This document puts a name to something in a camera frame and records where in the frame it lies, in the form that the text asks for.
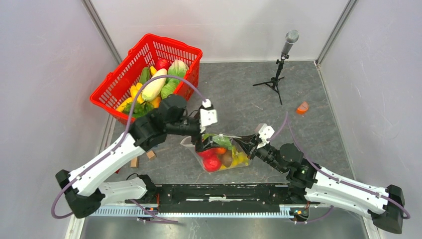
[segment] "microphone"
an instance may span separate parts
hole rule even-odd
[[[291,30],[286,34],[286,43],[284,44],[283,50],[281,51],[281,56],[286,56],[293,44],[299,40],[299,32],[297,30]]]

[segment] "wooden block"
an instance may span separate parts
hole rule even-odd
[[[147,152],[146,156],[148,156],[149,160],[154,160],[157,157],[153,151]]]
[[[139,166],[139,157],[133,158],[130,162],[131,168],[137,168]]]

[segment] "gray floor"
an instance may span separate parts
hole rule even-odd
[[[313,62],[287,62],[280,82],[283,105],[278,96],[267,86],[252,87],[252,84],[269,80],[275,75],[274,62],[207,63],[201,64],[199,90],[208,97],[218,112],[219,124],[207,128],[211,133],[249,135],[259,123],[267,123],[277,130],[286,111],[293,131],[305,152],[326,168],[351,177],[338,129],[334,123],[330,106],[317,69]],[[304,115],[295,113],[303,102],[310,108]],[[201,104],[199,96],[193,94],[188,110],[196,110]],[[115,140],[124,131],[116,123]],[[168,140],[153,149],[157,158],[150,161],[143,155],[139,168],[129,164],[108,181],[126,179],[131,173],[148,174],[155,183],[229,183],[229,182],[287,182],[269,165],[255,158],[247,167],[221,172],[207,173],[192,153],[180,145],[184,137],[171,135]],[[279,147],[293,142],[285,128],[272,145]]]
[[[252,84],[274,76],[274,62],[210,63],[201,64],[200,91],[207,96],[218,111],[219,124],[208,132],[234,135],[252,134],[256,126],[265,122],[275,129],[281,125],[288,111],[298,141],[307,154],[322,166],[351,177],[338,129],[313,62],[288,62],[280,82],[283,100],[281,106],[275,92],[266,86]],[[296,108],[307,101],[310,109],[303,116]],[[201,103],[193,95],[189,111]],[[113,140],[124,130],[117,123]],[[154,149],[157,158],[141,157],[139,168],[125,165],[108,181],[125,180],[130,173],[148,174],[155,183],[228,183],[228,182],[287,182],[285,175],[254,159],[250,166],[207,173],[192,153],[179,145],[181,136],[170,136]],[[292,142],[288,129],[273,140],[275,147]],[[326,208],[312,209],[311,217],[319,217]],[[177,219],[178,225],[144,225],[133,218],[88,217],[82,238],[313,238],[355,239],[367,238],[362,219],[353,213],[335,209],[328,218],[305,226],[295,226],[286,219]]]

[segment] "cabbage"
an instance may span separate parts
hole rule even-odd
[[[161,88],[161,99],[165,99],[169,95],[171,95],[178,85],[179,83],[169,82],[165,86],[163,86],[163,88]]]
[[[170,66],[167,74],[168,75],[174,75],[174,76],[180,76],[180,77],[184,77],[186,75],[186,72],[188,71],[188,66],[181,60],[174,60],[174,62],[172,63],[172,65]],[[180,80],[176,79],[176,78],[167,78],[166,83],[169,82],[175,82],[175,83],[179,83]]]

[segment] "white wall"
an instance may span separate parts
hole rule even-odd
[[[89,95],[115,62],[79,0],[1,1],[0,22],[0,238],[60,239],[54,175],[98,152],[107,114]]]
[[[422,220],[422,1],[359,1],[322,62],[322,76],[358,180],[403,188],[419,238]]]
[[[289,30],[291,60],[315,60],[347,0],[92,0],[122,58],[146,33],[200,48],[203,62],[280,58]]]

